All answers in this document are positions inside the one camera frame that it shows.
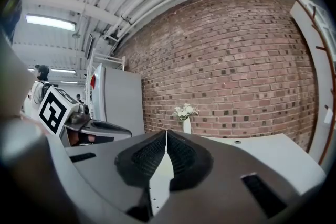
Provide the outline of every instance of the white flower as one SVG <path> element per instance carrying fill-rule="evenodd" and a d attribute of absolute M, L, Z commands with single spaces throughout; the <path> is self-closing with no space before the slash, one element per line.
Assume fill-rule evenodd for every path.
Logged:
<path fill-rule="evenodd" d="M 186 111 L 187 111 L 187 113 L 193 113 L 194 112 L 194 108 L 192 107 L 192 106 L 188 106 L 187 108 L 186 108 Z"/>

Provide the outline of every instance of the metal rack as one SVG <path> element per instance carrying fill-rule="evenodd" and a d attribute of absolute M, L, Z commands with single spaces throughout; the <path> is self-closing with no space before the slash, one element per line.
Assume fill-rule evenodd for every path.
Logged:
<path fill-rule="evenodd" d="M 92 109 L 92 101 L 91 101 L 91 94 L 92 94 L 92 87 L 91 87 L 91 77 L 95 73 L 95 70 L 98 65 L 104 63 L 105 65 L 125 71 L 125 61 L 126 57 L 116 58 L 109 55 L 104 55 L 96 52 L 96 48 L 93 49 L 91 58 L 89 60 L 89 65 L 87 67 L 87 76 L 85 82 L 85 99 L 86 104 L 89 107 L 89 113 L 92 119 L 94 119 L 93 109 Z"/>

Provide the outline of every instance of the brick wall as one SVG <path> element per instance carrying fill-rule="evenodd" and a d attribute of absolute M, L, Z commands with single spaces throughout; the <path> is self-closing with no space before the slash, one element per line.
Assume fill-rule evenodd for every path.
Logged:
<path fill-rule="evenodd" d="M 195 134 L 285 133 L 306 149 L 317 87 L 294 1 L 190 0 L 143 27 L 117 55 L 142 75 L 145 130 L 181 130 L 171 114 L 188 102 Z"/>

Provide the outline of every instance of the person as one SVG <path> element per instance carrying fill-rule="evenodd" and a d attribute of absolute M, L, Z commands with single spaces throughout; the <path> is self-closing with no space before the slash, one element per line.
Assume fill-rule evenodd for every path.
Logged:
<path fill-rule="evenodd" d="M 40 67 L 40 65 L 34 65 L 34 75 L 37 77 L 38 74 L 38 68 Z"/>
<path fill-rule="evenodd" d="M 46 65 L 38 65 L 37 67 L 37 82 L 32 87 L 32 95 L 30 99 L 30 117 L 33 120 L 38 120 L 38 109 L 42 103 L 42 88 L 48 81 L 49 68 Z"/>
<path fill-rule="evenodd" d="M 21 109 L 21 111 L 27 116 L 27 117 L 30 117 L 30 107 L 31 107 L 31 104 L 30 104 L 30 102 L 31 102 L 31 97 L 32 97 L 32 95 L 31 95 L 32 93 L 29 91 L 29 94 L 27 95 L 27 97 L 26 97 L 26 99 L 25 99 L 25 101 L 24 101 L 24 103 L 23 103 L 23 107 L 22 107 L 22 109 Z"/>
<path fill-rule="evenodd" d="M 77 101 L 79 103 L 84 104 L 84 102 L 82 102 L 82 100 L 80 100 L 80 94 L 79 93 L 76 95 L 76 98 L 77 98 Z"/>

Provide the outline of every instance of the white panel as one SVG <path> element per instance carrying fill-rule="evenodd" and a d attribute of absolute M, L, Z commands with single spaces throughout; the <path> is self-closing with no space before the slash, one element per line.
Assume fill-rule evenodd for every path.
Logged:
<path fill-rule="evenodd" d="M 282 175 L 301 195 L 325 179 L 321 167 L 285 134 L 240 138 L 241 144 L 232 138 L 205 138 L 247 151 Z"/>
<path fill-rule="evenodd" d="M 105 112 L 105 67 L 100 64 L 94 75 L 96 77 L 95 87 L 92 89 L 92 104 L 95 119 L 99 121 L 106 121 Z"/>
<path fill-rule="evenodd" d="M 332 89 L 333 77 L 327 53 L 324 50 L 316 48 L 316 46 L 324 47 L 320 35 L 313 28 L 313 22 L 298 1 L 295 2 L 290 13 L 300 27 L 307 41 L 317 73 L 319 109 L 316 130 L 309 155 L 318 162 L 324 150 L 330 128 L 329 124 L 324 123 L 324 119 L 327 114 L 327 109 L 324 106 L 327 105 L 330 108 L 333 106 L 333 96 L 330 92 L 330 89 Z"/>

